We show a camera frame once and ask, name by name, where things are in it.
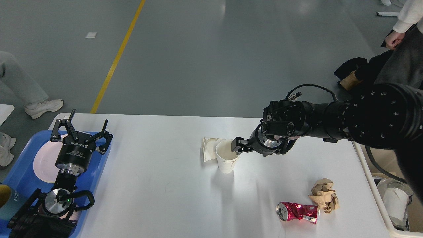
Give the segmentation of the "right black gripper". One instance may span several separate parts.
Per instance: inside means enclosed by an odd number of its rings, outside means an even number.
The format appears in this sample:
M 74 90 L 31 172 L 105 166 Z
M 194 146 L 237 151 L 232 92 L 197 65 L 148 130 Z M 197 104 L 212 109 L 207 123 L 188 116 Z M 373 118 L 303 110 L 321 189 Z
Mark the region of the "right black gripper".
M 261 129 L 261 124 L 258 125 L 250 135 L 250 138 L 245 140 L 242 137 L 236 137 L 231 142 L 231 152 L 236 153 L 238 156 L 241 153 L 258 152 L 266 157 L 268 155 L 285 155 L 295 145 L 297 139 L 282 140 L 269 139 Z

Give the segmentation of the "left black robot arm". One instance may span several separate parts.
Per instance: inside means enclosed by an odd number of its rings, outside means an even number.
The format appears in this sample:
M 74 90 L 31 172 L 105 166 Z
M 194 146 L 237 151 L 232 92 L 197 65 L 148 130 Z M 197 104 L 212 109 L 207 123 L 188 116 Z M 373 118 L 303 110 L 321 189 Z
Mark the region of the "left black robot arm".
M 80 232 L 86 210 L 94 205 L 94 191 L 109 154 L 113 135 L 108 120 L 98 132 L 77 131 L 69 118 L 56 119 L 50 131 L 35 134 L 4 180 L 12 198 L 24 199 L 2 219 L 9 238 L 69 238 Z M 50 142 L 59 146 L 53 157 L 54 181 L 45 183 L 35 174 L 35 158 Z

